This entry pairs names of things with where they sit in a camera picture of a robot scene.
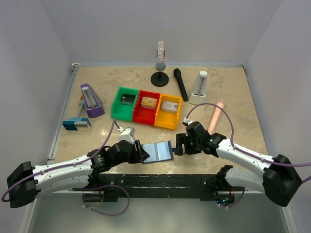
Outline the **blue leather card holder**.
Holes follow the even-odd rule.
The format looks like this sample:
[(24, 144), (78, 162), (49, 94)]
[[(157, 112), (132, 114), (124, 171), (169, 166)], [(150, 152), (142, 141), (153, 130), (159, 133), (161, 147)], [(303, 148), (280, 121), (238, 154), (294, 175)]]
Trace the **blue leather card holder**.
[(170, 141), (144, 144), (142, 148), (149, 154), (149, 158), (144, 159), (144, 164), (173, 160), (173, 150)]

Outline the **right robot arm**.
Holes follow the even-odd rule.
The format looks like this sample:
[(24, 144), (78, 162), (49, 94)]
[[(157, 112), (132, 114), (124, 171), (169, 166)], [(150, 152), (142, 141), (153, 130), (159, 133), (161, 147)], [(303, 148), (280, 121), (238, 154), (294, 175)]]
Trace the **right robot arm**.
[(226, 166), (218, 172), (216, 184), (221, 190), (243, 187), (262, 192), (273, 203), (286, 207), (302, 185), (294, 165), (284, 155), (276, 157), (259, 154), (234, 146), (219, 133), (210, 134), (201, 123), (192, 121), (185, 133), (176, 135), (174, 153), (193, 155), (203, 152), (232, 161), (244, 169)]

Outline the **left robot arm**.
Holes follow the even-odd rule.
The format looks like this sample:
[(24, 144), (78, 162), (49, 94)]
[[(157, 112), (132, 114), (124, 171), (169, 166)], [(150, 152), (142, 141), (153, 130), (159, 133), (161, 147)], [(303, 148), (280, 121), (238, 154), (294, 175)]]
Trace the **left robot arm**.
[(89, 190), (100, 187), (101, 178), (96, 174), (109, 171), (122, 163), (144, 163), (150, 155), (139, 140), (134, 143), (122, 140), (112, 146), (93, 150), (77, 159), (49, 166), (33, 166), (30, 161), (21, 163), (8, 177), (8, 190), (1, 201), (11, 208), (19, 208), (33, 202), (45, 188), (51, 189), (56, 182), (85, 176), (84, 185)]

